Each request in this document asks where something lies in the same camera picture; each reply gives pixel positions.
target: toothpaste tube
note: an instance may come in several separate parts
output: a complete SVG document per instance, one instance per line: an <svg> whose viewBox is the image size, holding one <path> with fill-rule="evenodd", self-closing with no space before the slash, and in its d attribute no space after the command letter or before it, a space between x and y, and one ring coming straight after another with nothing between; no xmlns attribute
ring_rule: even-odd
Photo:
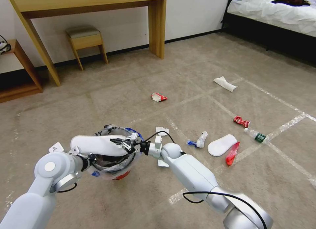
<svg viewBox="0 0 316 229"><path fill-rule="evenodd" d="M151 95L152 99L156 102L160 102L160 101L164 101L164 100L167 100L168 98L161 95L160 93L157 93L157 92L154 92L152 95Z"/></svg>
<svg viewBox="0 0 316 229"><path fill-rule="evenodd" d="M197 148L203 148L204 147L204 141L205 141L207 135L208 135L207 132L203 131L201 136L199 137L199 139L196 142L188 140L187 141L187 145L194 145Z"/></svg>
<svg viewBox="0 0 316 229"><path fill-rule="evenodd" d="M197 143L196 142L194 142L194 141L191 141L191 140L188 140L187 141L187 145L193 145L193 146L197 146Z"/></svg>

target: trash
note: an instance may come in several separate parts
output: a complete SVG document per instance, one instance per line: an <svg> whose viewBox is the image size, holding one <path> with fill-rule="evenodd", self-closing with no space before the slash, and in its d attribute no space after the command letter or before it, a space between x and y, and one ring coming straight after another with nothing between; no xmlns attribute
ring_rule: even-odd
<svg viewBox="0 0 316 229"><path fill-rule="evenodd" d="M243 120L239 115L236 115L233 121L236 122L237 124L243 125L245 128L248 128L250 124L250 120Z"/></svg>
<svg viewBox="0 0 316 229"><path fill-rule="evenodd" d="M208 135L207 132L203 131L201 136L199 137L199 139L196 142L188 140L187 141L187 145L194 145L197 148L203 148L204 147L204 141L205 141L207 135Z"/></svg>
<svg viewBox="0 0 316 229"><path fill-rule="evenodd" d="M164 100L167 100L168 98L157 93L157 92L154 92L152 95L151 95L152 99L156 102L160 102L160 101L164 101Z"/></svg>
<svg viewBox="0 0 316 229"><path fill-rule="evenodd" d="M163 160L158 160L158 166L161 166L161 167L169 167L169 165L167 163L165 163Z"/></svg>
<svg viewBox="0 0 316 229"><path fill-rule="evenodd" d="M197 140L196 147L203 148L206 137L208 136L206 131L203 131L199 139Z"/></svg>
<svg viewBox="0 0 316 229"><path fill-rule="evenodd" d="M213 80L215 83L217 83L218 85L222 86L223 88L227 89L228 91L233 91L235 88L237 88L237 86L234 86L232 84L230 84L229 82L226 81L226 79L224 78L224 76L220 77L220 78L216 78Z"/></svg>
<svg viewBox="0 0 316 229"><path fill-rule="evenodd" d="M156 127L156 132L159 132L159 131L166 131L167 133L169 133L169 129L165 129L164 127L161 127L161 126ZM164 133L164 132L161 132L161 133L159 133L158 135L160 135L160 136L166 136L167 134Z"/></svg>
<svg viewBox="0 0 316 229"><path fill-rule="evenodd" d="M227 163L227 165L232 165L233 164L235 156L237 155L239 144L240 144L240 142L237 142L231 147L228 155L226 156L226 163Z"/></svg>
<svg viewBox="0 0 316 229"><path fill-rule="evenodd" d="M207 150L209 154L218 157L223 155L235 143L237 143L237 139L233 135L228 134L211 142L208 145Z"/></svg>
<svg viewBox="0 0 316 229"><path fill-rule="evenodd" d="M188 140L188 141L187 141L187 145L192 145L192 146L195 146L195 147L196 147L197 143L194 142L194 141Z"/></svg>
<svg viewBox="0 0 316 229"><path fill-rule="evenodd" d="M268 141L266 139L266 136L264 134L262 134L262 133L259 133L258 131L250 130L248 128L245 128L244 132L249 134L251 137L253 137L259 143L262 143L262 142L265 143L265 142Z"/></svg>

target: white tissue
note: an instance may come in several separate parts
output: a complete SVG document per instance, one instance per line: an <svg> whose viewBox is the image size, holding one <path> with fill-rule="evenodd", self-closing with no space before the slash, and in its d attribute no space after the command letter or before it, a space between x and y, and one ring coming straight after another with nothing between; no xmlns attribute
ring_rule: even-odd
<svg viewBox="0 0 316 229"><path fill-rule="evenodd" d="M158 160L158 166L169 167L169 165L165 163L163 160Z"/></svg>
<svg viewBox="0 0 316 229"><path fill-rule="evenodd" d="M164 127L161 127L161 126L156 127L156 132L159 132L159 131L166 131L167 133L169 133L169 129L165 129ZM161 132L158 135L166 136L167 134L164 132Z"/></svg>
<svg viewBox="0 0 316 229"><path fill-rule="evenodd" d="M205 139L207 137L207 132L206 131L203 131L201 136L199 137L199 139L197 140L197 147L198 148L203 148L204 147L204 142L205 142Z"/></svg>
<svg viewBox="0 0 316 229"><path fill-rule="evenodd" d="M237 143L237 139L234 136L225 135L224 137L211 142L207 146L207 150L211 155L218 157L223 155L235 143Z"/></svg>
<svg viewBox="0 0 316 229"><path fill-rule="evenodd" d="M215 83L217 83L218 85L222 86L223 88L227 89L228 91L233 91L235 88L237 88L237 86L234 86L232 84L230 84L229 82L226 81L226 79L224 78L224 76L220 77L220 78L216 78L213 80Z"/></svg>

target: trash bin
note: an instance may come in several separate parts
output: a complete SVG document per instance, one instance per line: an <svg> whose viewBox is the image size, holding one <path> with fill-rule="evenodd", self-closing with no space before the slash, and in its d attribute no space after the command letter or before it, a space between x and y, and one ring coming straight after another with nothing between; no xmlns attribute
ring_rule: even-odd
<svg viewBox="0 0 316 229"><path fill-rule="evenodd" d="M137 132L131 128L105 125L104 129L95 133L94 136L123 135L127 137L131 136L132 133ZM97 162L93 163L87 171L95 177L101 177L106 180L120 180L129 174L140 156L140 152L126 153L126 155L119 157L96 154Z"/></svg>

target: red crumpled wrapper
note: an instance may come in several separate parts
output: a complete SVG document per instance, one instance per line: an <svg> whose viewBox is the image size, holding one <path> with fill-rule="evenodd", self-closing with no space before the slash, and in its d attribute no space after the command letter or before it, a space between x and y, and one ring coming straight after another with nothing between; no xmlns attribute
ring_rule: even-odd
<svg viewBox="0 0 316 229"><path fill-rule="evenodd" d="M152 95L151 95L152 99L156 102L160 102L160 101L164 101L164 100L167 100L168 98L161 95L160 93L157 93L157 92L154 92Z"/></svg>
<svg viewBox="0 0 316 229"><path fill-rule="evenodd" d="M233 164L235 156L237 155L237 150L239 148L239 144L240 144L240 142L237 142L231 147L228 155L226 156L227 165L231 166Z"/></svg>
<svg viewBox="0 0 316 229"><path fill-rule="evenodd" d="M248 128L248 125L250 124L250 120L243 120L239 115L236 115L233 121L243 125L245 128Z"/></svg>

